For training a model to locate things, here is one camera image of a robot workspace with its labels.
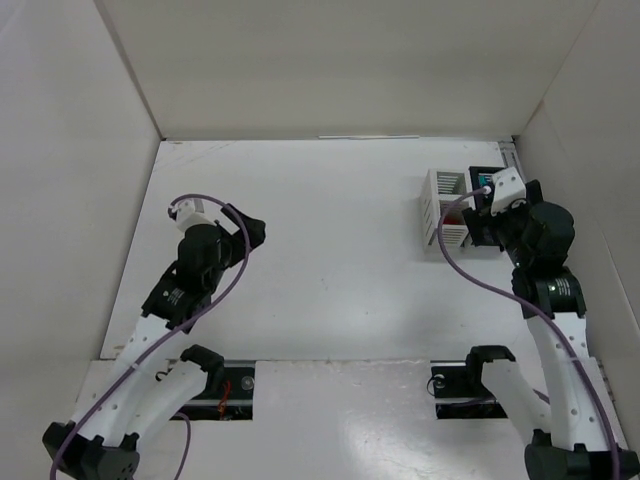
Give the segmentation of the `red flower lego piece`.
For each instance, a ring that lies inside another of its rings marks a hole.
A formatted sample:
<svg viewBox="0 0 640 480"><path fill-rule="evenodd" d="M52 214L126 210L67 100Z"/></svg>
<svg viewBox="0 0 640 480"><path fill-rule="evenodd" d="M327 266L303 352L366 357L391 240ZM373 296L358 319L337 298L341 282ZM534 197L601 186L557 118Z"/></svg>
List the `red flower lego piece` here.
<svg viewBox="0 0 640 480"><path fill-rule="evenodd" d="M464 225L465 220L459 211L453 211L444 216L444 225Z"/></svg>

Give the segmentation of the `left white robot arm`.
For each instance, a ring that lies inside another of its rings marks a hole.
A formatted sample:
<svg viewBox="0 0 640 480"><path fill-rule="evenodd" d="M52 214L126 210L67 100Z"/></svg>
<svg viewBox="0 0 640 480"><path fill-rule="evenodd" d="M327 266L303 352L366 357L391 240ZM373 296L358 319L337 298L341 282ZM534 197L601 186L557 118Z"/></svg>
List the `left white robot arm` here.
<svg viewBox="0 0 640 480"><path fill-rule="evenodd" d="M168 216L182 234L176 258L142 304L106 385L70 420L44 432L50 478L134 478L143 444L191 399L224 384L223 356L195 344L190 333L237 285L233 278L218 288L226 271L244 273L266 239L266 224L222 203L222 214L237 228L229 232L207 219L208 199L193 194L171 202Z"/></svg>

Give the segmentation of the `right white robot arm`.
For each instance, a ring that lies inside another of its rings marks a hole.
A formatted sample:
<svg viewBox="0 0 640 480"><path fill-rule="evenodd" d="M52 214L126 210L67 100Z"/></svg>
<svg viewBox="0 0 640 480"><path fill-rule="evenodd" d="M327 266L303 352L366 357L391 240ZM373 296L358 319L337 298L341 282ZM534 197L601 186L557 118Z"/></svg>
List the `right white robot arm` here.
<svg viewBox="0 0 640 480"><path fill-rule="evenodd" d="M586 340L586 302L566 266L574 219L544 200L538 182L513 169L485 177L463 211L473 244L496 245L512 262L508 291L468 273L476 286L518 303L533 337L546 393L524 378L504 346L476 346L466 357L467 377L498 401L524 442L531 479L634 479L639 455L619 444L600 387L604 381Z"/></svg>

